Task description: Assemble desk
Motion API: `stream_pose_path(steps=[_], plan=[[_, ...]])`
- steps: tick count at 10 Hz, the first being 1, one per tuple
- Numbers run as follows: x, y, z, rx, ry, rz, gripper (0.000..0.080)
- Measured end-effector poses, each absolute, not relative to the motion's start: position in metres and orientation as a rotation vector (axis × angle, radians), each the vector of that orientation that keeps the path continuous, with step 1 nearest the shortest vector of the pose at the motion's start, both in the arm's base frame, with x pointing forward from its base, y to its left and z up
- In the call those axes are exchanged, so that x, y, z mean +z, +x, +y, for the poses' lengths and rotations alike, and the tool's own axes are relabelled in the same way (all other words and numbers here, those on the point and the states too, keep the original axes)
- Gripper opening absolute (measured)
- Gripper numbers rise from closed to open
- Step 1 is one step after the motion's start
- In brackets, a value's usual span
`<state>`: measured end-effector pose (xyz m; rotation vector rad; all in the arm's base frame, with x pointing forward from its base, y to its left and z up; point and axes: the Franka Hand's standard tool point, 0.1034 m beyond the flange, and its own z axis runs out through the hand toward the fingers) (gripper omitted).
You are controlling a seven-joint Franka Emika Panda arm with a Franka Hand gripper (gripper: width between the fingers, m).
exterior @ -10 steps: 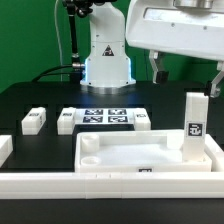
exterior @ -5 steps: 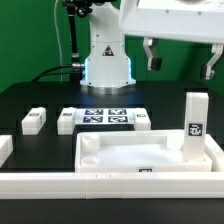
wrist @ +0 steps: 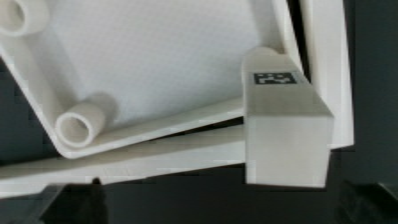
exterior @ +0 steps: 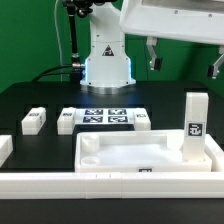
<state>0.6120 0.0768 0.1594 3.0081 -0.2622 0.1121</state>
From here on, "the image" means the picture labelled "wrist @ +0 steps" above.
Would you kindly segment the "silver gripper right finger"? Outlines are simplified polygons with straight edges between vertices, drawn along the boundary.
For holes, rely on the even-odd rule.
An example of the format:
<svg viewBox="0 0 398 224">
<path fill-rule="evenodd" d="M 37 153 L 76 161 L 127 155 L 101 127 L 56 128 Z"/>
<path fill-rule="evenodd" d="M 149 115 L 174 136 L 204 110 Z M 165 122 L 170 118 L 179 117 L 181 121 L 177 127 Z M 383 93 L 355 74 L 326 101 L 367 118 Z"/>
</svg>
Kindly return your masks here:
<svg viewBox="0 0 398 224">
<path fill-rule="evenodd" d="M 398 185 L 341 183 L 333 224 L 398 224 Z"/>
</svg>

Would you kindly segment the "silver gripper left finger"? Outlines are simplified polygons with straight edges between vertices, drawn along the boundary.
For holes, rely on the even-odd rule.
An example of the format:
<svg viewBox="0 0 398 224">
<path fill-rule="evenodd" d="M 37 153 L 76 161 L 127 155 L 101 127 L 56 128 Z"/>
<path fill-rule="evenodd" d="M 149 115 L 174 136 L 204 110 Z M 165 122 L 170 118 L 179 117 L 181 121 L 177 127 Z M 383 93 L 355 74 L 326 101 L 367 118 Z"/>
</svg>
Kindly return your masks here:
<svg viewBox="0 0 398 224">
<path fill-rule="evenodd" d="M 108 224 L 99 179 L 88 183 L 47 185 L 22 217 L 22 224 Z"/>
</svg>

